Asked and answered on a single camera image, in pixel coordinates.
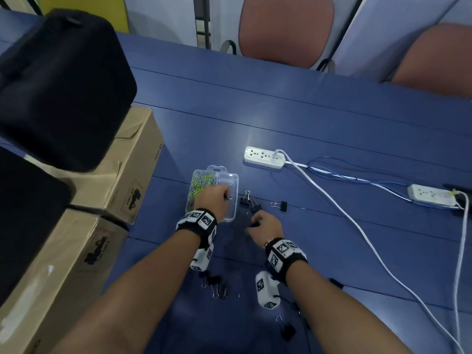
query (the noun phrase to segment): cardboard box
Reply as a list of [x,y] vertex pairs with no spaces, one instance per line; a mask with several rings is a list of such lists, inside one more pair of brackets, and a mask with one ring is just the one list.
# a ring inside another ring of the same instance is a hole
[[25,159],[68,184],[74,208],[109,215],[133,225],[149,185],[164,139],[152,110],[132,106],[100,165],[74,173]]
[[68,209],[0,308],[0,354],[47,354],[99,296],[128,232]]

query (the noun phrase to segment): power outlet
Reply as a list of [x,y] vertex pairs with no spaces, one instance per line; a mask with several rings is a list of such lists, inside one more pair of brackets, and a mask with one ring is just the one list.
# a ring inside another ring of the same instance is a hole
[[412,200],[428,202],[435,205],[455,206],[456,198],[450,190],[436,189],[435,187],[410,185],[408,187],[408,196]]
[[248,146],[244,152],[244,161],[262,166],[281,169],[285,165],[285,155],[278,153],[272,160],[273,151]]

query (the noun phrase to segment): forearm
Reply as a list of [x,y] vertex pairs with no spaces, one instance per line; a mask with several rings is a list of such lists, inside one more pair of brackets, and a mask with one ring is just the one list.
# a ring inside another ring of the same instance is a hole
[[176,232],[113,283],[53,353],[142,353],[177,295],[199,244],[194,233]]
[[306,262],[293,263],[286,281],[326,354],[411,354],[372,312]]

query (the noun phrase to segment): black carrying case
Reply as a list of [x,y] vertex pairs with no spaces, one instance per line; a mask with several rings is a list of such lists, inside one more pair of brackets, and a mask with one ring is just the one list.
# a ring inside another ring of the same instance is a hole
[[46,164],[91,171],[136,90],[111,24],[56,9],[0,56],[0,134]]
[[0,307],[70,202],[62,181],[0,147]]

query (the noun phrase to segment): plastic container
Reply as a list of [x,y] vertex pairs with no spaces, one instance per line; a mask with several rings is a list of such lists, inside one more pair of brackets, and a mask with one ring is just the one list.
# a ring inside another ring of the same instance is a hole
[[224,166],[210,165],[206,170],[195,170],[193,172],[185,211],[189,212],[193,210],[194,197],[198,192],[198,188],[212,184],[229,185],[229,208],[223,221],[233,221],[236,216],[239,176],[237,174],[228,173]]

